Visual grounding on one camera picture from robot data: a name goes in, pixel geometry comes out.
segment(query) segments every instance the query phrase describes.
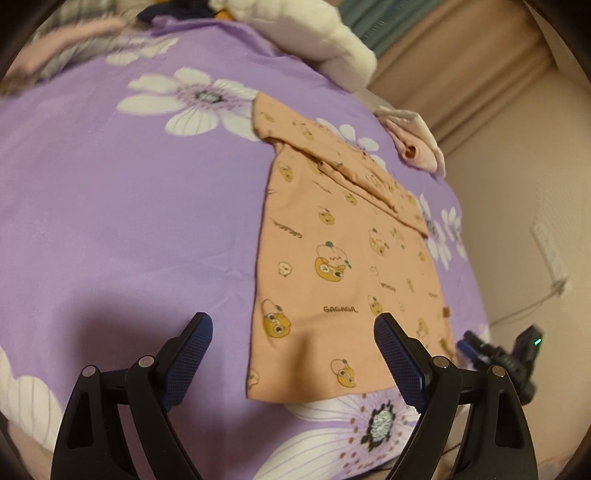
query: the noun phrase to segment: white wall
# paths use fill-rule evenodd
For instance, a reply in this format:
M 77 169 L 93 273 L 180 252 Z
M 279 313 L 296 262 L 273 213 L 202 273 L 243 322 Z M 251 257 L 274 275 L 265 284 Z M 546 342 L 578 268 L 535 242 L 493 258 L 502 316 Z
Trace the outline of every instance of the white wall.
M 532 323 L 545 332 L 525 413 L 538 460 L 572 453 L 591 422 L 591 96 L 550 71 L 446 164 L 490 322 L 550 292 L 534 220 L 547 224 L 571 272 L 560 299 L 492 332 L 508 349 Z

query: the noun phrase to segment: curtain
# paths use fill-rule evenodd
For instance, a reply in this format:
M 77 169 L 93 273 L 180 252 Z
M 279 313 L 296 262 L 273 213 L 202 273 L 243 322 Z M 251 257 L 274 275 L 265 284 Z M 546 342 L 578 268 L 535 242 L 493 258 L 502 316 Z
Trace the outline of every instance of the curtain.
M 420 113 L 448 154 L 553 66 L 520 0 L 446 0 L 379 58 L 369 90 Z
M 443 0 L 345 0 L 347 25 L 379 57 Z

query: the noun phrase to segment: flower pattern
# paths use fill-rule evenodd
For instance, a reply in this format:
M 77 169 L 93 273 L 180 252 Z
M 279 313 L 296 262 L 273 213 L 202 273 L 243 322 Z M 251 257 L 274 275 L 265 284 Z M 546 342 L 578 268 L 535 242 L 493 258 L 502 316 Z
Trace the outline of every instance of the flower pattern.
M 152 59 L 156 55 L 166 53 L 176 42 L 178 38 L 175 37 L 130 38 L 128 47 L 107 55 L 105 61 L 109 65 L 124 66 L 140 58 Z
M 452 207 L 449 212 L 447 210 L 441 211 L 441 219 L 443 226 L 447 232 L 447 236 L 456 244 L 458 255 L 464 260 L 468 259 L 464 242 L 462 242 L 462 220 L 457 215 L 456 208 Z
M 63 410 L 37 377 L 16 377 L 0 347 L 0 413 L 50 452 L 56 446 Z
M 419 417 L 397 388 L 286 408 L 302 420 L 346 426 L 312 429 L 287 440 L 254 480 L 341 480 L 366 472 L 400 455 Z
M 446 244 L 446 236 L 441 224 L 433 220 L 431 215 L 431 209 L 425 199 L 425 196 L 421 194 L 418 199 L 418 205 L 423 213 L 423 218 L 427 224 L 429 230 L 429 238 L 427 239 L 427 246 L 431 252 L 431 256 L 434 260 L 440 260 L 446 270 L 449 269 L 449 262 L 452 259 L 452 253 Z
M 374 162 L 376 162 L 380 167 L 386 170 L 386 162 L 381 157 L 372 154 L 372 152 L 377 152 L 379 150 L 379 145 L 374 140 L 368 137 L 357 138 L 355 129 L 349 124 L 343 124 L 340 127 L 336 128 L 333 124 L 327 122 L 323 118 L 317 118 L 316 121 L 320 125 L 324 125 L 328 129 L 330 129 L 332 133 L 334 133 L 338 137 L 341 137 L 346 142 L 360 148 L 361 150 L 366 151 L 369 154 L 369 156 L 374 160 Z
M 130 115 L 181 111 L 166 123 L 165 130 L 171 135 L 199 135 L 221 123 L 233 134 L 259 140 L 252 129 L 252 102 L 257 91 L 239 82 L 213 82 L 207 73 L 184 67 L 174 72 L 174 77 L 149 73 L 128 86 L 142 93 L 123 99 L 117 110 Z

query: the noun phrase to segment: bed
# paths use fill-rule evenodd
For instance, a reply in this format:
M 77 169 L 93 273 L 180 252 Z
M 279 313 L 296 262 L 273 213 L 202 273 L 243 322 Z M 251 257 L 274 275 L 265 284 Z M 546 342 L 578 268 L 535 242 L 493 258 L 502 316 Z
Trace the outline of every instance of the bed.
M 246 399 L 274 151 L 252 133 L 243 89 L 372 145 L 434 232 L 454 337 L 487 338 L 451 188 L 407 167 L 357 100 L 251 28 L 163 18 L 148 35 L 156 55 L 98 57 L 0 104 L 0 412 L 52 450 L 85 365 L 125 368 L 203 311 L 213 342 L 171 421 L 205 478 L 340 480 L 396 457 L 417 413 L 395 388 L 287 406 Z M 171 85 L 200 85 L 192 94 L 217 95 L 215 108 L 172 101 Z M 361 438 L 388 403 L 394 415 L 369 451 Z

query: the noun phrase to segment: wall outlet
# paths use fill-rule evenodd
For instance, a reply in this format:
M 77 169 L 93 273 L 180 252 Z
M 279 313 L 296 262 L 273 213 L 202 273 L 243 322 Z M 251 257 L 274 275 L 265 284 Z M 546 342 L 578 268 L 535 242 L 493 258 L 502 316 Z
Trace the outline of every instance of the wall outlet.
M 531 234 L 540 249 L 548 270 L 550 270 L 552 282 L 554 285 L 563 284 L 563 288 L 558 291 L 558 294 L 564 293 L 569 274 L 566 270 L 564 259 L 560 254 L 560 251 L 558 251 L 554 238 L 548 230 L 548 227 L 543 223 L 535 223 L 531 227 Z

